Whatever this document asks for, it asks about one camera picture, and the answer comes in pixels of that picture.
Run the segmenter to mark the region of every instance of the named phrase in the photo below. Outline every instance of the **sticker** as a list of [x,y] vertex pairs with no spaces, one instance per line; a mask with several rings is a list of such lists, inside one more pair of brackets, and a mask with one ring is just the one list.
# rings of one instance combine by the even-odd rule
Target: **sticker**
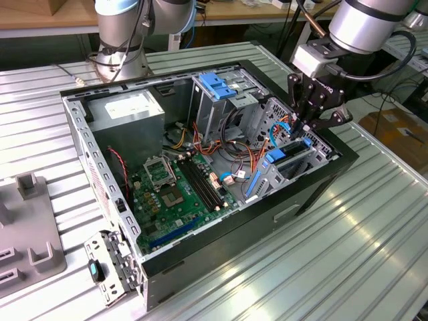
[[152,103],[143,95],[118,100],[117,102],[108,102],[106,104],[107,113],[111,119],[125,117],[139,112],[146,112],[150,109]]
[[408,136],[409,132],[412,133],[408,128],[405,127],[401,127],[401,128],[397,128],[397,130],[403,135],[403,136]]
[[391,114],[387,114],[387,115],[383,115],[383,116],[389,122],[398,122],[399,121],[399,119],[397,117],[395,117],[394,115],[391,115]]
[[240,179],[243,179],[245,177],[245,171],[238,171],[237,175]]

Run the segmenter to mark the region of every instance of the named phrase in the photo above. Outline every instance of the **workbench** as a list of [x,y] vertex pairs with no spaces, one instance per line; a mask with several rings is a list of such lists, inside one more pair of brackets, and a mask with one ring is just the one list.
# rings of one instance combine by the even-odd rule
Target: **workbench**
[[[311,13],[325,4],[315,5]],[[319,19],[332,19],[337,8],[327,10]],[[284,22],[287,9],[273,5],[248,7],[240,0],[207,3],[206,19],[197,14],[195,26],[242,25],[252,23]],[[299,21],[305,20],[301,14]],[[53,16],[38,15],[0,7],[0,38],[35,37],[43,35],[69,35],[98,33],[98,20],[93,0],[68,0]],[[170,36],[169,49],[178,49],[180,37]]]
[[[286,89],[290,70],[261,46],[148,55],[156,73],[251,60]],[[91,65],[64,65],[90,84]],[[52,66],[0,73],[0,179],[43,175],[67,269],[0,299],[0,320],[410,320],[428,298],[428,182],[354,123],[333,131],[359,159],[307,212],[151,313],[128,295],[104,307],[83,242],[107,228],[73,146]]]

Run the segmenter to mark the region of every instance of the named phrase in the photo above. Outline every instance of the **wooden table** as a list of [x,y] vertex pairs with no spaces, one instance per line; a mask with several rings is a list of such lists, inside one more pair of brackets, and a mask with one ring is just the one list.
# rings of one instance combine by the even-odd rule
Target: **wooden table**
[[[316,12],[324,5],[316,5]],[[336,8],[327,11],[321,19],[331,19]],[[248,7],[240,0],[231,3],[210,2],[204,25],[235,25],[250,23],[283,22],[287,10],[273,5]],[[202,15],[197,15],[196,26],[203,24]],[[0,8],[0,38],[34,37],[41,35],[68,35],[97,33],[98,22],[93,0],[68,0],[53,16],[38,15],[23,11]]]

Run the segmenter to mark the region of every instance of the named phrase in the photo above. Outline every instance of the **red cable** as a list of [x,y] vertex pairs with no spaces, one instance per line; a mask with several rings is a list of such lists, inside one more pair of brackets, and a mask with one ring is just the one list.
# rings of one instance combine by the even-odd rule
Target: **red cable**
[[128,173],[126,172],[126,167],[125,167],[125,163],[122,159],[122,157],[120,157],[119,153],[116,152],[113,148],[107,148],[107,150],[109,150],[110,152],[112,152],[113,154],[116,155],[116,157],[118,158],[120,164],[122,165],[123,168],[123,173],[125,176],[125,189],[126,189],[126,200],[128,200],[129,197],[129,190],[128,190]]

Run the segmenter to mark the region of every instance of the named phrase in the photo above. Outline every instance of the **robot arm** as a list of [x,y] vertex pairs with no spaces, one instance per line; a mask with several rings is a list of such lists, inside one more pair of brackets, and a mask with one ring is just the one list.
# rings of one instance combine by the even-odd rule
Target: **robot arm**
[[105,82],[146,76],[144,37],[187,31],[196,16],[195,0],[96,0],[100,51],[96,71]]
[[[352,115],[344,107],[343,90],[321,82],[321,77],[333,74],[354,81],[371,81],[389,76],[410,61],[416,50],[415,37],[408,31],[394,30],[413,3],[414,0],[343,0],[329,25],[328,35],[320,32],[322,28],[308,19],[322,38],[300,45],[292,58],[292,63],[302,71],[302,74],[292,74],[288,79],[288,92],[294,108],[294,135],[299,135],[302,130],[333,127],[352,120]],[[424,12],[428,12],[428,1],[420,0],[415,12],[418,22],[406,22],[412,20],[414,13],[411,13],[405,25],[421,29],[426,26]],[[353,76],[336,64],[348,54],[368,55],[378,51],[388,38],[395,35],[407,37],[411,50],[398,67],[387,73]],[[320,115],[331,108],[337,108],[331,118],[320,120]]]

